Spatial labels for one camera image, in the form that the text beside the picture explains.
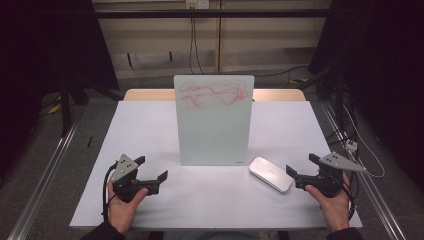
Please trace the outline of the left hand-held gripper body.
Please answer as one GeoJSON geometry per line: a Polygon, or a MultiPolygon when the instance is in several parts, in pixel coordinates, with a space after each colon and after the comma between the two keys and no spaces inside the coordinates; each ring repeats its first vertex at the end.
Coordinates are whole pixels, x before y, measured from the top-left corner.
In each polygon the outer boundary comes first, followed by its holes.
{"type": "Polygon", "coordinates": [[[148,190],[148,195],[159,193],[160,183],[157,178],[145,181],[136,179],[139,166],[126,154],[122,154],[112,175],[113,190],[118,198],[126,203],[129,203],[143,188],[148,190]]]}

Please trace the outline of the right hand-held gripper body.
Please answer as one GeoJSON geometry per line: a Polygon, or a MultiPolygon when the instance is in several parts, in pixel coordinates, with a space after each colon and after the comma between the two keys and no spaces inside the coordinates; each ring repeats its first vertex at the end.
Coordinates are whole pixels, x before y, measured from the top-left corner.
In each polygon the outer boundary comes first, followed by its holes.
{"type": "Polygon", "coordinates": [[[335,197],[342,189],[343,171],[366,172],[366,168],[354,163],[336,152],[320,157],[320,165],[316,176],[296,175],[295,187],[305,189],[307,185],[317,188],[327,198],[335,197]]]}

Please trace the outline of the person's right hand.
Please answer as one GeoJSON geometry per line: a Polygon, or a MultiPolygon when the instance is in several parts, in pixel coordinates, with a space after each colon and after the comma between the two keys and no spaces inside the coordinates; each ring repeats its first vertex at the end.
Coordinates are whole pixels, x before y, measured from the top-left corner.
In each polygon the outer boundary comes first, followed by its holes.
{"type": "Polygon", "coordinates": [[[327,198],[312,185],[307,185],[305,189],[319,203],[330,233],[349,228],[349,197],[343,190],[335,197],[327,198]]]}

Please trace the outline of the person's left hand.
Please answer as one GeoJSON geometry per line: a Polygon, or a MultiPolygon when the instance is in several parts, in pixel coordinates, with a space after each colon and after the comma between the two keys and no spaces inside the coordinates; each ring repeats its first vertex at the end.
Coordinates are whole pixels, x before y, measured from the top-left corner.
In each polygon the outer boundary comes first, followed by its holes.
{"type": "Polygon", "coordinates": [[[139,190],[135,197],[126,203],[115,197],[112,182],[107,184],[108,189],[108,220],[110,224],[121,234],[126,235],[130,230],[137,208],[142,200],[147,196],[148,190],[143,188],[139,190]]]}

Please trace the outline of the white board eraser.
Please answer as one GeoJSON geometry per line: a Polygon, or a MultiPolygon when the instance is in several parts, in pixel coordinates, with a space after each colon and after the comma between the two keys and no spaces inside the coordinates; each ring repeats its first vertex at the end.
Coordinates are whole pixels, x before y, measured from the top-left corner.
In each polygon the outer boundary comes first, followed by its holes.
{"type": "Polygon", "coordinates": [[[283,169],[262,157],[251,162],[249,172],[281,193],[288,191],[293,182],[283,169]]]}

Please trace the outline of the white table mat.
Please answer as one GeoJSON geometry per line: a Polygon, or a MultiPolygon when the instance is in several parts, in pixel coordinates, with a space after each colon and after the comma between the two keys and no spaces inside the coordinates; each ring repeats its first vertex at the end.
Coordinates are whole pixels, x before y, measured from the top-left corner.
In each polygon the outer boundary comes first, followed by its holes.
{"type": "MultiPolygon", "coordinates": [[[[169,101],[118,104],[86,188],[70,222],[75,228],[102,221],[103,179],[122,155],[145,157],[141,179],[168,174],[158,194],[143,200],[134,225],[154,230],[285,230],[322,228],[318,203],[305,191],[281,193],[253,176],[246,166],[184,166],[179,159],[176,107],[169,101]]],[[[309,154],[328,154],[307,101],[255,102],[250,158],[263,157],[280,168],[314,175],[309,154]]]]}

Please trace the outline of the black metal stand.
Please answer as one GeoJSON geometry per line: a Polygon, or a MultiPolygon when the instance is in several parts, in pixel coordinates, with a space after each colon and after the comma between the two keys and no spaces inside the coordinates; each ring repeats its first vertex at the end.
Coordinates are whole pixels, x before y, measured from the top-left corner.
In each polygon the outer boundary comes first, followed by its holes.
{"type": "Polygon", "coordinates": [[[312,85],[316,87],[320,100],[329,100],[331,96],[335,97],[336,123],[343,128],[343,81],[339,68],[335,64],[325,67],[311,79],[301,83],[298,89],[305,90],[312,85]]]}

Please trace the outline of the wooden table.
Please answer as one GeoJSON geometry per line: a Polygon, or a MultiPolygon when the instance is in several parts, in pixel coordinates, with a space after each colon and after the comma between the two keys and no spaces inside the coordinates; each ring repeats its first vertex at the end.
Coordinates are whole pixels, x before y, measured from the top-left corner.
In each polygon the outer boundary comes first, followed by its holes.
{"type": "MultiPolygon", "coordinates": [[[[255,101],[305,101],[306,97],[298,89],[255,89],[255,101]]],[[[174,89],[130,89],[124,96],[125,101],[174,101],[174,89]]]]}

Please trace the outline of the whiteboard with red scribbles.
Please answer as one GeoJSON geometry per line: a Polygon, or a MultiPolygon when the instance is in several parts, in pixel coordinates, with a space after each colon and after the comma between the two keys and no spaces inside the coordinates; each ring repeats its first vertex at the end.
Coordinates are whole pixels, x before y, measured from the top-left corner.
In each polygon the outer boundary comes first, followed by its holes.
{"type": "Polygon", "coordinates": [[[248,159],[254,77],[174,77],[180,160],[186,166],[241,166],[248,159]]]}

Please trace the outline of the black curtain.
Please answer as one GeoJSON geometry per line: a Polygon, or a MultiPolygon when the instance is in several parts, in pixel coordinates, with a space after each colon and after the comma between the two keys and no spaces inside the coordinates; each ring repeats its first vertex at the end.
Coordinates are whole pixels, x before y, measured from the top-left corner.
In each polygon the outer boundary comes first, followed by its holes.
{"type": "Polygon", "coordinates": [[[346,40],[343,78],[377,136],[424,191],[424,0],[332,0],[309,65],[317,74],[346,40]]]}
{"type": "Polygon", "coordinates": [[[92,0],[0,0],[0,179],[36,126],[42,99],[67,89],[117,90],[92,0]]]}

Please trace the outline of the black horizontal bar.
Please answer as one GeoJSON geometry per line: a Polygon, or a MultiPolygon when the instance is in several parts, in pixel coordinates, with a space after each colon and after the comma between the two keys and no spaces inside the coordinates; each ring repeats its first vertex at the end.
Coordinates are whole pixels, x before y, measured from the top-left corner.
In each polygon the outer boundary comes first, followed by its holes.
{"type": "Polygon", "coordinates": [[[315,18],[329,17],[328,9],[284,9],[284,10],[137,10],[137,11],[97,11],[101,19],[124,18],[315,18]]]}

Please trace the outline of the aluminium floor rail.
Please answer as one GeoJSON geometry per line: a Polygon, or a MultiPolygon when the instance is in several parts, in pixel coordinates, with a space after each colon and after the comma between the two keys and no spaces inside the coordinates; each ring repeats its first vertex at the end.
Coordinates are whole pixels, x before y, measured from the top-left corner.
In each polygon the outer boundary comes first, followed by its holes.
{"type": "Polygon", "coordinates": [[[30,195],[23,211],[18,217],[11,233],[7,240],[26,240],[29,230],[38,214],[38,211],[45,199],[45,196],[50,188],[50,185],[58,171],[61,162],[68,150],[70,143],[73,140],[75,132],[81,122],[78,117],[74,123],[71,124],[66,134],[60,138],[58,145],[50,158],[46,169],[43,172],[41,179],[38,181],[34,191],[30,195]]]}
{"type": "MultiPolygon", "coordinates": [[[[341,145],[348,159],[352,160],[354,163],[358,163],[359,165],[361,165],[361,159],[359,157],[356,157],[355,154],[345,146],[346,142],[342,140],[343,137],[347,136],[347,133],[336,122],[336,115],[333,108],[330,106],[329,103],[325,102],[321,102],[321,106],[332,128],[336,131],[337,138],[341,141],[341,145]]],[[[406,237],[393,211],[390,209],[389,205],[384,200],[383,195],[380,193],[373,181],[375,176],[369,173],[358,173],[357,178],[363,190],[366,192],[374,210],[376,211],[376,214],[381,220],[383,227],[388,233],[390,239],[406,240],[406,237]]]]}

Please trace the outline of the white wall socket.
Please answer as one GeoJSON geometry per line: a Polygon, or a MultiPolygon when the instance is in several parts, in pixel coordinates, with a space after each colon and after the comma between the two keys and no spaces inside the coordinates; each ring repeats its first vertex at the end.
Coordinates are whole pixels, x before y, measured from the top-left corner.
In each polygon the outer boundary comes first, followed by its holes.
{"type": "Polygon", "coordinates": [[[209,0],[185,0],[187,9],[206,10],[210,8],[209,0]]]}

